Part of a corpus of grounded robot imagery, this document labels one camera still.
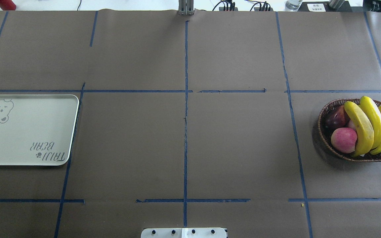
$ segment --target red object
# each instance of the red object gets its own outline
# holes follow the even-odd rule
[[[17,6],[12,2],[12,0],[0,0],[0,8],[7,11],[15,10]]]

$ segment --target table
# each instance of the table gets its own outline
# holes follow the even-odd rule
[[[0,237],[381,237],[381,163],[312,141],[381,100],[381,13],[0,11],[0,94],[80,98],[67,164],[0,166]]]

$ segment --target wicker basket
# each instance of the wicker basket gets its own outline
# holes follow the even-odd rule
[[[358,156],[355,158],[352,158],[349,154],[343,154],[337,150],[335,150],[331,145],[331,133],[325,128],[325,117],[326,115],[334,110],[336,107],[339,107],[343,105],[346,101],[353,101],[356,104],[360,104],[359,98],[344,98],[344,99],[337,99],[334,101],[329,102],[326,104],[317,120],[317,130],[319,133],[319,138],[322,140],[322,143],[317,143],[320,146],[322,146],[322,149],[326,150],[327,152],[330,152],[329,154],[334,155],[335,157],[347,160],[347,161],[354,161],[354,162],[381,162],[381,153],[377,155],[372,155],[370,153],[365,154],[364,156]],[[374,100],[377,106],[381,105],[381,101]]]

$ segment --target tray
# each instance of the tray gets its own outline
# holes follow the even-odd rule
[[[0,95],[0,165],[65,164],[78,107],[74,95]]]

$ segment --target cable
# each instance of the cable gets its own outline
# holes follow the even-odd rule
[[[77,6],[77,10],[79,10],[80,5],[82,5],[82,0],[80,0],[79,6]]]
[[[267,1],[265,2],[256,2],[254,5],[252,5],[251,9],[249,11],[252,11],[252,9],[254,9],[254,7],[259,4],[260,5],[260,8],[258,9],[259,12],[269,12],[271,10],[271,5],[269,3],[267,3]]]
[[[252,9],[254,9],[254,6],[259,4],[260,5],[260,8],[261,8],[261,3],[260,2],[256,2],[254,5],[252,5],[251,9],[249,11],[252,11]]]
[[[214,6],[213,10],[215,10],[216,7],[217,7],[220,3],[223,3],[224,9],[226,9],[226,5],[225,5],[224,3],[227,3],[227,2],[222,0],[222,1],[218,2],[217,5]]]

